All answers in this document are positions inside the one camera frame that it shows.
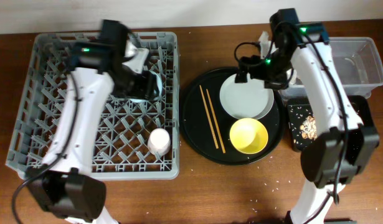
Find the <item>white cup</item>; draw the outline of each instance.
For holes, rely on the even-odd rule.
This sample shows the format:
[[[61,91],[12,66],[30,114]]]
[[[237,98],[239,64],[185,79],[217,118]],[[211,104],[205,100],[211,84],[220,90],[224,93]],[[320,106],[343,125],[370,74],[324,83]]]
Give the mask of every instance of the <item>white cup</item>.
[[[147,147],[152,154],[163,156],[169,152],[170,146],[171,137],[165,129],[156,128],[149,135]]]

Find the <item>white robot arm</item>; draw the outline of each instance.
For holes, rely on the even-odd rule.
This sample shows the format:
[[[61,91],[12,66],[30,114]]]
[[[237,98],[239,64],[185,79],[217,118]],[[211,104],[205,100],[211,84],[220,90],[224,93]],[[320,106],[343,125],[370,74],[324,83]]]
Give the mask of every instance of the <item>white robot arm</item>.
[[[318,139],[301,153],[305,185],[295,207],[287,213],[287,223],[322,224],[332,202],[351,179],[360,174],[379,137],[375,127],[364,127],[342,87],[334,66],[328,34],[321,23],[300,24],[294,9],[280,9],[270,18],[273,40],[278,49],[265,57],[237,58],[235,81],[251,78],[265,81],[265,88],[286,88],[295,69],[303,82],[313,110]]]
[[[95,42],[77,42],[67,62],[71,71],[67,94],[52,145],[40,169],[14,193],[28,187],[43,211],[70,223],[117,224],[104,207],[106,188],[92,179],[92,157],[100,116],[110,94],[152,100],[157,97],[156,75],[144,70],[149,50],[135,47],[129,30],[117,21],[103,21]]]

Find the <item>wooden surface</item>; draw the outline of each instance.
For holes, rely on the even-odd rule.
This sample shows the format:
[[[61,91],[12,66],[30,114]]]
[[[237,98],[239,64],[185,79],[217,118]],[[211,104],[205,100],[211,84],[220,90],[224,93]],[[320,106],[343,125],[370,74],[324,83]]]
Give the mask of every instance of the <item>wooden surface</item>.
[[[373,38],[383,63],[383,20],[325,25],[331,37]],[[236,65],[234,47],[243,41],[257,40],[269,26],[149,30],[177,34],[184,88],[203,72]],[[21,180],[4,163],[35,35],[0,35],[0,223],[14,222],[10,200]],[[380,146],[364,173],[341,192],[341,204],[333,205],[327,218],[383,223],[383,86],[372,92],[369,105],[381,136]],[[284,217],[299,197],[304,177],[300,154],[292,151],[288,133],[270,156],[237,167],[208,161],[181,142],[180,174],[174,180],[106,182],[106,207],[113,217],[122,223],[256,222]],[[42,212],[26,190],[21,192],[17,204],[25,223],[64,223]]]

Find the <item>chopsticks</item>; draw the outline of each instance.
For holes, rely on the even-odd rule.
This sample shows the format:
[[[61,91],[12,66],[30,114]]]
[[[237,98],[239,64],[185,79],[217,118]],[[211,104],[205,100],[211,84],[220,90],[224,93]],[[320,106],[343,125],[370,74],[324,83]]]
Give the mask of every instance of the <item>chopsticks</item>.
[[[204,96],[204,92],[202,91],[202,87],[201,87],[201,85],[199,85],[199,89],[201,90],[202,100],[204,101],[205,112],[206,112],[206,116],[208,117],[208,122],[209,122],[209,126],[210,126],[210,131],[212,132],[212,137],[214,138],[214,142],[215,142],[216,149],[218,149],[219,146],[217,145],[216,135],[215,135],[215,132],[214,132],[214,127],[212,126],[212,122],[210,121],[210,116],[209,116],[209,112],[208,112],[208,107],[206,106],[205,96]]]
[[[210,120],[210,116],[209,116],[209,112],[208,112],[208,107],[207,107],[207,105],[206,105],[206,100],[205,100],[204,92],[202,91],[202,87],[201,87],[201,85],[199,85],[199,89],[201,90],[201,96],[202,96],[202,100],[203,100],[203,102],[204,102],[206,116],[208,117],[208,122],[209,122],[209,126],[210,126],[210,131],[211,131],[211,133],[212,133],[212,137],[214,138],[215,147],[216,147],[216,149],[218,149],[219,146],[217,145],[217,140],[216,140],[216,135],[215,135],[214,127],[213,127],[213,125],[212,125],[212,121]],[[212,116],[214,117],[215,127],[216,127],[216,131],[217,131],[217,135],[218,135],[218,137],[219,137],[220,146],[222,147],[222,152],[223,152],[223,153],[226,153],[226,151],[225,151],[225,149],[224,149],[224,145],[223,145],[222,135],[220,134],[220,130],[219,130],[219,125],[217,124],[217,120],[216,120],[216,115],[215,115],[214,107],[212,106],[212,102],[211,102],[211,100],[210,100],[210,95],[209,95],[209,91],[208,91],[208,89],[206,89],[206,93],[207,93],[207,95],[208,95],[208,100],[209,100],[210,110],[212,111]]]
[[[223,145],[222,135],[220,134],[220,130],[219,130],[219,125],[217,125],[216,115],[215,115],[214,107],[212,106],[212,102],[211,102],[211,100],[210,100],[210,96],[209,96],[209,91],[208,91],[208,89],[206,89],[206,94],[208,95],[208,100],[209,100],[210,110],[212,110],[212,115],[213,115],[213,117],[214,117],[214,121],[215,121],[215,126],[216,126],[217,135],[218,135],[218,137],[219,137],[219,141],[220,141],[220,146],[222,146],[222,152],[223,152],[223,153],[226,153],[226,150],[224,149],[224,145]]]

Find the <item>dish rack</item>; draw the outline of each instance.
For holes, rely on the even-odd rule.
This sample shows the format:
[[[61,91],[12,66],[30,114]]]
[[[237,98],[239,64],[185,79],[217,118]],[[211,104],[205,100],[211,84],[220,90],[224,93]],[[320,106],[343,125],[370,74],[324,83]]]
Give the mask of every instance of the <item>dish rack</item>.
[[[98,33],[40,34],[31,60],[11,138],[6,165],[25,178],[28,167],[40,167],[64,107],[65,60],[76,41]],[[93,152],[91,177],[98,180],[174,179],[179,173],[179,54],[172,32],[139,32],[130,40],[150,49],[148,69],[160,74],[162,97],[133,103],[110,95],[103,110]],[[150,132],[164,128],[171,150],[155,156],[146,146]]]

